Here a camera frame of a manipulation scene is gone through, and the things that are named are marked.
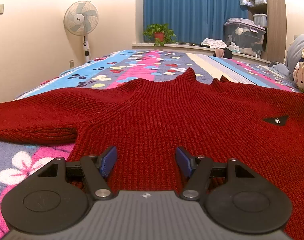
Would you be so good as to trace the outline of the red knit sweater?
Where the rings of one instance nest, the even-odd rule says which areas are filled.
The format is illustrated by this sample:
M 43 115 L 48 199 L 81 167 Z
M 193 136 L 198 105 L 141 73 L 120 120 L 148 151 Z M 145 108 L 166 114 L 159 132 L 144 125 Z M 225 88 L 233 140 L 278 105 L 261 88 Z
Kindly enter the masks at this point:
M 171 81 L 55 89 L 0 103 L 0 141 L 74 144 L 69 161 L 116 146 L 113 191 L 180 191 L 178 146 L 219 163 L 236 158 L 289 196 L 286 233 L 304 239 L 302 93 L 224 77 L 207 85 L 192 69 Z

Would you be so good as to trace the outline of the white clothes pile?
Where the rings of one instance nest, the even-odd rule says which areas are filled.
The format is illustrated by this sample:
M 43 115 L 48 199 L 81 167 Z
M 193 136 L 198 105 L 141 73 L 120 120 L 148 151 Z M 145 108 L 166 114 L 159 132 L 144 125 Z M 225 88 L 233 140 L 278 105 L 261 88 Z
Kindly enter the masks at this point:
M 224 49 L 227 47 L 226 43 L 223 40 L 216 40 L 211 38 L 205 38 L 201 42 L 201 46 L 213 48 L 213 49 Z

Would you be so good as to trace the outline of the colourful floral bed blanket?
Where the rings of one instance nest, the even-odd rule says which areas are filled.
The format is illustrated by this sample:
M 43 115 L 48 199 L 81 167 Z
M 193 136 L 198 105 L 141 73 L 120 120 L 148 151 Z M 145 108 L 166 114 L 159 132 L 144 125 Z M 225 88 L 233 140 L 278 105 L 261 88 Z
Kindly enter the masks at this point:
M 52 80 L 21 94 L 18 98 L 65 87 L 111 89 L 143 78 L 168 81 L 191 67 L 202 83 L 226 77 L 229 81 L 297 92 L 291 78 L 264 63 L 248 63 L 235 56 L 222 59 L 178 51 L 123 50 L 61 73 Z M 55 157 L 68 158 L 72 145 L 39 146 L 0 142 L 0 207 L 4 195 Z M 8 227 L 0 210 L 0 239 Z

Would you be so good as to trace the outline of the clear plastic storage bin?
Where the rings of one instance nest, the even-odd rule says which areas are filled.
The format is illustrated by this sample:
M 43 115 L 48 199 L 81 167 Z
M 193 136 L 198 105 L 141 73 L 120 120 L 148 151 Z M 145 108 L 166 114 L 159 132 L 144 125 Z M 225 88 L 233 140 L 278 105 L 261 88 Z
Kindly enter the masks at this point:
M 265 28 L 256 25 L 252 20 L 230 18 L 223 26 L 224 40 L 227 45 L 234 43 L 240 53 L 261 56 L 266 34 Z

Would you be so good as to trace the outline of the wooden shelf unit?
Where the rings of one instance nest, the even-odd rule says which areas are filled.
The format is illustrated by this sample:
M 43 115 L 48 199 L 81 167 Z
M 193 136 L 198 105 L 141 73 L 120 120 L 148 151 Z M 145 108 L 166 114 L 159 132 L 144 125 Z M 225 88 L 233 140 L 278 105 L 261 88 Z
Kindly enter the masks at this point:
M 267 15 L 261 58 L 270 62 L 284 62 L 287 35 L 285 0 L 267 0 L 264 4 L 249 7 L 248 18 L 252 20 L 254 14 Z

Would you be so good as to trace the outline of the potted green plant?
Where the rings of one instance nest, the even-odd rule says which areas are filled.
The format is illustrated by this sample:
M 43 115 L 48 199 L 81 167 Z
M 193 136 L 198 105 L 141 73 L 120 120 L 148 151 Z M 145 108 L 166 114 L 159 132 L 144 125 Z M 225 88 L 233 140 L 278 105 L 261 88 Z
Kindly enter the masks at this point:
M 152 42 L 154 47 L 163 47 L 165 44 L 176 42 L 176 35 L 169 24 L 150 24 L 143 31 L 143 36 L 147 42 Z

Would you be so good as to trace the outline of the white storage box on shelf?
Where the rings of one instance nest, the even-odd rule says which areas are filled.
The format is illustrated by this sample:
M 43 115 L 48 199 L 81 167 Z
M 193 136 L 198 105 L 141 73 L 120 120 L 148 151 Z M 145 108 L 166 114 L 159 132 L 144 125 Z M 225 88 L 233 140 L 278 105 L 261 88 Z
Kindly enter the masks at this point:
M 267 15 L 266 14 L 254 14 L 253 15 L 253 22 L 256 25 L 259 25 L 261 27 L 267 27 L 268 21 L 267 21 Z

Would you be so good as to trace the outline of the white standing fan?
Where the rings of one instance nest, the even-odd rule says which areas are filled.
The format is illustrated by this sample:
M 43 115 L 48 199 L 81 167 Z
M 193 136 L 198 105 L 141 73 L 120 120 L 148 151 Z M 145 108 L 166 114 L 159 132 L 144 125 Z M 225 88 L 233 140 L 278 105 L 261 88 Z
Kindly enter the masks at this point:
M 73 3 L 64 15 L 64 28 L 69 33 L 82 38 L 85 62 L 91 61 L 88 35 L 95 30 L 98 22 L 98 10 L 90 1 Z

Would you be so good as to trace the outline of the blue curtain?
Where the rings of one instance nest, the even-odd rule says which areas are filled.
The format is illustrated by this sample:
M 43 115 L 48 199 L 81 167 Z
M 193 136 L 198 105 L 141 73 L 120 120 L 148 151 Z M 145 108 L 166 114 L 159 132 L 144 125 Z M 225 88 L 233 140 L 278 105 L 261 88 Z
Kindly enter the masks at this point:
M 144 26 L 167 24 L 179 42 L 223 40 L 228 19 L 247 17 L 239 0 L 144 0 Z

